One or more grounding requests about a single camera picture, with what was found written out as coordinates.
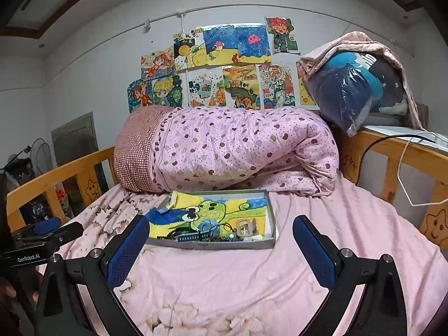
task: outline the wooden bed rail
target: wooden bed rail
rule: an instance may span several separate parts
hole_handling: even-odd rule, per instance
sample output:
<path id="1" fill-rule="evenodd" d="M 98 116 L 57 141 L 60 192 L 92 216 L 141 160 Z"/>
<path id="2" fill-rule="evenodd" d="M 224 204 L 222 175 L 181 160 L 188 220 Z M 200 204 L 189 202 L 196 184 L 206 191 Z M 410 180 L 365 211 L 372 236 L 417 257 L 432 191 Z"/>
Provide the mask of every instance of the wooden bed rail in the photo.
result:
<path id="1" fill-rule="evenodd" d="M 102 193 L 98 186 L 98 179 L 94 169 L 95 164 L 108 160 L 114 184 L 118 184 L 113 169 L 113 152 L 114 147 L 76 159 L 73 162 L 42 174 L 8 193 L 6 211 L 8 214 L 8 225 L 11 231 L 25 226 L 19 208 L 42 193 L 46 194 L 46 200 L 53 215 L 59 217 L 62 223 L 65 223 L 66 217 L 59 203 L 54 186 L 73 176 L 76 177 L 76 182 L 85 206 L 88 206 L 96 198 L 99 198 Z"/>
<path id="2" fill-rule="evenodd" d="M 364 150 L 375 140 L 385 135 L 367 130 L 359 131 L 354 137 L 336 132 L 335 138 L 339 148 L 340 169 L 345 178 L 356 183 L 359 175 L 359 162 Z M 393 203 L 398 185 L 398 161 L 406 145 L 405 140 L 387 139 L 370 150 L 388 157 L 386 176 L 382 185 L 380 198 Z M 435 186 L 430 202 L 440 202 L 448 197 L 448 156 L 428 146 L 409 144 L 403 157 L 408 164 L 435 179 Z M 444 249 L 448 246 L 448 202 L 443 205 L 428 206 L 420 232 L 428 240 Z"/>

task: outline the ceiling beam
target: ceiling beam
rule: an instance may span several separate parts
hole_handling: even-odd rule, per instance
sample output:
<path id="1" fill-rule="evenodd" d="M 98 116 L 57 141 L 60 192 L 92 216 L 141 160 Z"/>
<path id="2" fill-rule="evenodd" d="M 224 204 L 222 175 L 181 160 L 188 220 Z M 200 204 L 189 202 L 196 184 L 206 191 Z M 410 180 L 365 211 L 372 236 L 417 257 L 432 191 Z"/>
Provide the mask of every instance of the ceiling beam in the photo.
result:
<path id="1" fill-rule="evenodd" d="M 39 29 L 21 28 L 18 26 L 7 26 L 0 31 L 0 36 L 6 37 L 23 37 L 30 39 L 40 39 L 42 35 L 52 26 L 64 13 L 66 13 L 73 5 L 80 0 L 67 0 L 60 7 L 57 8 L 53 14 L 46 19 Z"/>

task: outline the paper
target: paper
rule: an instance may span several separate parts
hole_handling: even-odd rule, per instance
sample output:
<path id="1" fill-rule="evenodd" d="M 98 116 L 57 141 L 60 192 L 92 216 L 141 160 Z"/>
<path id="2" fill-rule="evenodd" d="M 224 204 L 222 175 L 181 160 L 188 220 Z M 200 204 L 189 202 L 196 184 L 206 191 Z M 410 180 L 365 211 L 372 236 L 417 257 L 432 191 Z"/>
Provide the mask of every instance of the paper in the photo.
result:
<path id="1" fill-rule="evenodd" d="M 152 88 L 149 80 L 136 80 L 128 87 L 129 113 L 140 106 L 152 105 Z"/>
<path id="2" fill-rule="evenodd" d="M 189 107 L 226 106 L 221 68 L 199 74 L 188 82 Z"/>
<path id="3" fill-rule="evenodd" d="M 303 106 L 316 106 L 316 103 L 311 98 L 310 94 L 306 90 L 302 77 L 299 77 L 299 95 L 300 95 L 300 104 Z"/>
<path id="4" fill-rule="evenodd" d="M 143 79 L 153 80 L 175 73 L 173 47 L 142 55 L 140 65 L 142 66 Z"/>
<path id="5" fill-rule="evenodd" d="M 179 75 L 151 81 L 154 105 L 182 107 L 182 79 Z"/>
<path id="6" fill-rule="evenodd" d="M 296 105 L 290 67 L 260 65 L 258 69 L 265 109 Z"/>
<path id="7" fill-rule="evenodd" d="M 254 64 L 223 67 L 223 84 L 225 91 L 235 101 L 234 107 L 260 109 L 258 76 Z"/>
<path id="8" fill-rule="evenodd" d="M 178 71 L 207 64 L 204 35 L 198 28 L 173 35 L 174 61 Z"/>
<path id="9" fill-rule="evenodd" d="M 274 50 L 281 53 L 300 53 L 291 32 L 293 23 L 289 18 L 266 18 L 267 32 L 274 35 Z"/>
<path id="10" fill-rule="evenodd" d="M 270 62 L 269 41 L 262 24 L 203 27 L 208 65 Z"/>
<path id="11" fill-rule="evenodd" d="M 176 203 L 168 211 L 163 214 L 158 211 L 148 213 L 151 224 L 149 237 L 166 237 L 177 228 L 183 228 L 186 233 L 197 233 L 201 223 L 212 223 L 217 229 L 216 236 L 225 236 L 230 227 L 237 227 L 238 220 L 255 219 L 257 232 L 265 238 L 267 201 L 264 197 L 217 200 L 176 191 L 173 191 L 173 195 L 176 196 Z"/>
<path id="12" fill-rule="evenodd" d="M 147 105 L 182 107 L 182 79 L 175 75 L 156 80 L 136 80 L 128 87 L 129 113 Z"/>

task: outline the screw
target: screw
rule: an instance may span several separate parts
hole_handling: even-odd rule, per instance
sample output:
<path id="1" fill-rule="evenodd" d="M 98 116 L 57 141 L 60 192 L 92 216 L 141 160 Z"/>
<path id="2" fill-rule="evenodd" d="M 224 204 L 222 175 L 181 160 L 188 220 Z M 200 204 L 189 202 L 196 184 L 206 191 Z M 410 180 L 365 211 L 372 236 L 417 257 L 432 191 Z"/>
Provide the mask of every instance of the screw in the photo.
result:
<path id="1" fill-rule="evenodd" d="M 59 259 L 60 259 L 60 255 L 59 255 L 59 254 L 53 254 L 53 255 L 50 257 L 49 261 L 50 261 L 50 262 L 56 262 L 56 261 L 58 261 Z"/>
<path id="2" fill-rule="evenodd" d="M 384 259 L 385 262 L 392 262 L 393 261 L 393 257 L 389 254 L 384 254 L 382 256 L 382 258 Z"/>
<path id="3" fill-rule="evenodd" d="M 343 248 L 340 253 L 342 254 L 343 257 L 345 258 L 351 258 L 353 256 L 353 251 L 351 251 L 350 249 L 347 248 Z"/>
<path id="4" fill-rule="evenodd" d="M 90 255 L 92 258 L 97 258 L 97 257 L 99 257 L 99 256 L 101 255 L 101 253 L 102 253 L 102 250 L 96 248 L 96 249 L 93 249 L 92 251 L 90 251 L 89 255 Z"/>

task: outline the blue gripper pad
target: blue gripper pad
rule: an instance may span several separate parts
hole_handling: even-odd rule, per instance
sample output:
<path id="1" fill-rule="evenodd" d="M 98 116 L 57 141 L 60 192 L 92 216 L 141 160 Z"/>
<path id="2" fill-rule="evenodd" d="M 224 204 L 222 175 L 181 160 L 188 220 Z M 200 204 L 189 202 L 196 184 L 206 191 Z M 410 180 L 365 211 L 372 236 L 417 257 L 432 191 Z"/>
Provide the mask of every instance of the blue gripper pad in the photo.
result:
<path id="1" fill-rule="evenodd" d="M 134 225 L 134 228 L 108 262 L 107 282 L 111 289 L 123 284 L 148 236 L 149 221 L 146 217 L 141 216 L 140 220 Z"/>
<path id="2" fill-rule="evenodd" d="M 45 220 L 42 222 L 37 222 L 34 225 L 33 231 L 34 233 L 39 235 L 44 235 L 47 232 L 54 231 L 61 226 L 61 221 L 59 217 L 53 217 L 52 219 Z"/>
<path id="3" fill-rule="evenodd" d="M 336 282 L 335 264 L 300 217 L 294 219 L 293 236 L 321 287 L 331 290 Z"/>

